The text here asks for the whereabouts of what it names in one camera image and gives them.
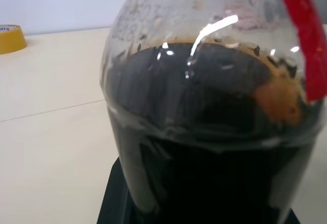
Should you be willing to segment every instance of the black stand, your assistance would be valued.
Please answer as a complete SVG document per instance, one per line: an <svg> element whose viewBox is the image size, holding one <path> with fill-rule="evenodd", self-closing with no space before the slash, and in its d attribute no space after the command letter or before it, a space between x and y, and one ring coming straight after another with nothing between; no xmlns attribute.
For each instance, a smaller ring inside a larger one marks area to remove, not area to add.
<svg viewBox="0 0 327 224"><path fill-rule="evenodd" d="M135 209L119 159L113 164L97 224L133 224ZM293 211L285 224L300 224Z"/></svg>

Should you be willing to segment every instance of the white wall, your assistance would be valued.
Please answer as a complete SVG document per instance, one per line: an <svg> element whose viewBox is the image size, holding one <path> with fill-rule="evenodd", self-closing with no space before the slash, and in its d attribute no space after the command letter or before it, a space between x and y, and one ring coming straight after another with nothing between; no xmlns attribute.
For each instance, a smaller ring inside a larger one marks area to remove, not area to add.
<svg viewBox="0 0 327 224"><path fill-rule="evenodd" d="M0 24L25 34L106 27L125 0L0 0Z"/></svg>

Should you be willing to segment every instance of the white tabletop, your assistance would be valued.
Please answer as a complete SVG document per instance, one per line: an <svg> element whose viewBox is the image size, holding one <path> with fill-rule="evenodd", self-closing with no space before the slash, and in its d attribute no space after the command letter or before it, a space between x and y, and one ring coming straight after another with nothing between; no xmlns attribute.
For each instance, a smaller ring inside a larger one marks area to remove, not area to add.
<svg viewBox="0 0 327 224"><path fill-rule="evenodd" d="M96 223L118 154L99 87L108 29L27 36L0 56L0 223ZM294 202L327 220L327 129Z"/></svg>

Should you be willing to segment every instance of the tape roll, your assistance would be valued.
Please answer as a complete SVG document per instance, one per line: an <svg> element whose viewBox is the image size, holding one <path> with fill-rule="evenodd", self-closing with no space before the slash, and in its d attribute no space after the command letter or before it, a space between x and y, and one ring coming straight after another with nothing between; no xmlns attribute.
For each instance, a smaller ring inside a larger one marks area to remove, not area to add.
<svg viewBox="0 0 327 224"><path fill-rule="evenodd" d="M27 46L24 34L18 25L0 25L0 54L16 52Z"/></svg>

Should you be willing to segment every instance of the dark liquid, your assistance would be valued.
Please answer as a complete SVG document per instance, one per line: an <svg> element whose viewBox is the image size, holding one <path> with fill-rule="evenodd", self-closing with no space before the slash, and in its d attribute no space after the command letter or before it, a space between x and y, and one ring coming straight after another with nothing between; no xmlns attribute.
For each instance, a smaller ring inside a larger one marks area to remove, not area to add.
<svg viewBox="0 0 327 224"><path fill-rule="evenodd" d="M106 76L135 223L281 223L322 101L309 106L298 97L289 115L272 120L254 95L272 79L267 65L215 44L188 64L191 48L175 43L118 56ZM288 119L295 108L296 124Z"/></svg>

